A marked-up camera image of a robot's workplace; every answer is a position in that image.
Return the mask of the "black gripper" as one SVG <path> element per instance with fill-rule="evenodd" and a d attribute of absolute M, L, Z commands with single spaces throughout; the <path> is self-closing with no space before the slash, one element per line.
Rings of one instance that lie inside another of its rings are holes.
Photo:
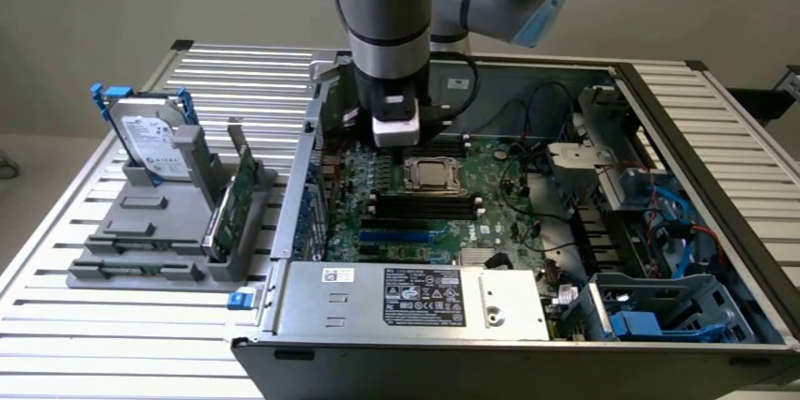
<path fill-rule="evenodd" d="M 354 72 L 358 121 L 374 141 L 430 141 L 446 128 L 442 111 L 430 104 L 427 69 L 399 79 Z"/>

